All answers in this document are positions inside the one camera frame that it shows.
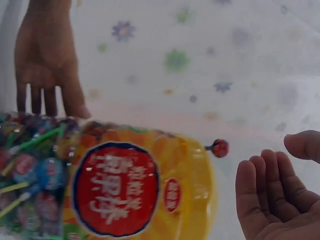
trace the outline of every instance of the red lollipop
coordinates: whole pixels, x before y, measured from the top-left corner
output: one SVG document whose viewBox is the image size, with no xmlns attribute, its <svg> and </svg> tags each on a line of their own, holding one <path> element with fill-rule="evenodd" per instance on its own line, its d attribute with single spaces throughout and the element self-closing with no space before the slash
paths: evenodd
<svg viewBox="0 0 320 240">
<path fill-rule="evenodd" d="M 224 158 L 229 153 L 229 143 L 223 139 L 217 139 L 211 146 L 206 146 L 205 150 L 211 151 L 217 158 Z"/>
</svg>

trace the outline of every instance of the purple flower print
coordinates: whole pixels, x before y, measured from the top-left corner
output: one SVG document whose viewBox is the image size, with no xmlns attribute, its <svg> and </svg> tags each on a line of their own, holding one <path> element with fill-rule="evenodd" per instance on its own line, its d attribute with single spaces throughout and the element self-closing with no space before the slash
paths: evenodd
<svg viewBox="0 0 320 240">
<path fill-rule="evenodd" d="M 129 21 L 122 22 L 119 21 L 117 25 L 113 26 L 112 35 L 116 37 L 118 41 L 127 42 L 129 38 L 133 38 L 133 32 L 136 30 L 134 26 L 131 25 Z"/>
<path fill-rule="evenodd" d="M 230 90 L 230 86 L 232 82 L 218 82 L 217 84 L 213 85 L 217 92 L 225 93 L 226 91 Z"/>
</svg>

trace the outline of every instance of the red oval label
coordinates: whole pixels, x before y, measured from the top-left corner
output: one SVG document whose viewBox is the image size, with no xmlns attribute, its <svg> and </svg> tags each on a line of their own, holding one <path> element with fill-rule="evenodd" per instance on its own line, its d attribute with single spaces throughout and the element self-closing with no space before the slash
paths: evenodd
<svg viewBox="0 0 320 240">
<path fill-rule="evenodd" d="M 16 157 L 14 171 L 19 175 L 26 174 L 35 164 L 36 160 L 28 154 L 20 154 Z"/>
<path fill-rule="evenodd" d="M 169 213 L 173 213 L 181 201 L 180 183 L 175 178 L 170 178 L 164 188 L 164 206 Z"/>
<path fill-rule="evenodd" d="M 147 227 L 159 193 L 157 166 L 144 149 L 107 142 L 86 153 L 72 185 L 80 223 L 99 236 L 122 238 Z"/>
</svg>

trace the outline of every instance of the green flower print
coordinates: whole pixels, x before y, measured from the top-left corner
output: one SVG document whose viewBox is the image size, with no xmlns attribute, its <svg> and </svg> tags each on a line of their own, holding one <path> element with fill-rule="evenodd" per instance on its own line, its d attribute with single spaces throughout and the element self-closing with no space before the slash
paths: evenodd
<svg viewBox="0 0 320 240">
<path fill-rule="evenodd" d="M 175 18 L 179 24 L 185 24 L 193 17 L 193 15 L 194 13 L 190 10 L 189 7 L 183 7 L 177 12 Z"/>
<path fill-rule="evenodd" d="M 179 73 L 188 67 L 189 62 L 185 51 L 174 49 L 166 54 L 164 65 L 168 72 Z"/>
<path fill-rule="evenodd" d="M 107 50 L 107 45 L 105 43 L 101 43 L 97 46 L 97 49 L 100 53 L 104 53 Z"/>
</svg>

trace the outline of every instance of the lollipop stick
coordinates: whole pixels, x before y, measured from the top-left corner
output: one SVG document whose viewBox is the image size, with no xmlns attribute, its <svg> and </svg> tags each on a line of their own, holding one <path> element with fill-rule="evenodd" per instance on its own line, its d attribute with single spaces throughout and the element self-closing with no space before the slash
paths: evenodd
<svg viewBox="0 0 320 240">
<path fill-rule="evenodd" d="M 32 139 L 30 141 L 27 141 L 27 142 L 24 142 L 22 144 L 20 144 L 19 146 L 14 146 L 12 148 L 9 149 L 9 154 L 12 156 L 14 154 L 16 154 L 17 152 L 20 152 L 24 149 L 27 149 L 29 147 L 31 147 L 32 145 L 35 145 L 35 144 L 38 144 L 40 143 L 41 141 L 47 139 L 47 138 L 50 138 L 52 137 L 53 135 L 56 135 L 56 134 L 61 134 L 61 132 L 64 130 L 65 126 L 62 125 L 60 127 L 57 127 L 45 134 L 42 134 L 40 136 L 38 136 L 37 138 L 35 139 Z M 14 161 L 11 161 L 6 167 L 5 169 L 1 172 L 1 175 L 3 176 L 6 176 L 8 174 L 8 172 L 14 167 L 15 163 Z"/>
<path fill-rule="evenodd" d="M 8 139 L 6 140 L 5 149 L 10 149 L 12 144 L 14 143 L 14 140 L 15 140 L 15 135 L 13 132 L 11 132 L 8 136 Z"/>
<path fill-rule="evenodd" d="M 58 133 L 58 139 L 62 139 L 62 137 L 65 134 L 65 130 L 66 130 L 66 125 L 64 123 L 61 123 L 60 127 L 59 127 L 60 131 Z"/>
<path fill-rule="evenodd" d="M 18 184 L 14 184 L 14 185 L 11 185 L 11 186 L 7 186 L 7 187 L 4 187 L 4 188 L 1 188 L 0 189 L 0 194 L 11 192 L 11 191 L 14 191 L 14 190 L 17 190 L 17 189 L 22 189 L 22 188 L 25 188 L 25 187 L 28 187 L 28 186 L 29 186 L 29 183 L 21 182 L 21 183 L 18 183 Z"/>
<path fill-rule="evenodd" d="M 27 142 L 24 142 L 22 143 L 21 145 L 18 146 L 18 150 L 17 152 L 21 151 L 21 150 L 24 150 L 24 149 L 27 149 L 29 148 L 30 146 L 32 145 L 35 145 L 37 143 L 40 143 L 41 141 L 47 139 L 47 138 L 50 138 L 52 137 L 53 135 L 56 135 L 56 134 L 59 134 L 61 132 L 61 128 L 58 127 L 58 128 L 55 128 L 51 131 L 48 131 L 47 133 L 45 134 L 42 134 L 40 136 L 38 136 L 37 138 L 33 139 L 33 140 L 30 140 L 30 141 L 27 141 Z"/>
<path fill-rule="evenodd" d="M 7 215 L 12 209 L 14 209 L 16 206 L 18 206 L 20 203 L 22 203 L 23 200 L 22 199 L 17 199 L 15 201 L 13 201 L 9 206 L 7 206 L 5 209 L 3 209 L 2 211 L 0 211 L 0 219 Z"/>
<path fill-rule="evenodd" d="M 8 214 L 12 209 L 14 209 L 16 206 L 18 206 L 20 203 L 24 202 L 28 198 L 31 197 L 31 194 L 29 192 L 25 192 L 19 196 L 17 200 L 14 200 L 9 206 L 7 206 L 5 209 L 0 211 L 0 219 Z"/>
<path fill-rule="evenodd" d="M 11 161 L 1 172 L 2 176 L 6 176 L 8 172 L 14 167 L 15 161 Z"/>
</svg>

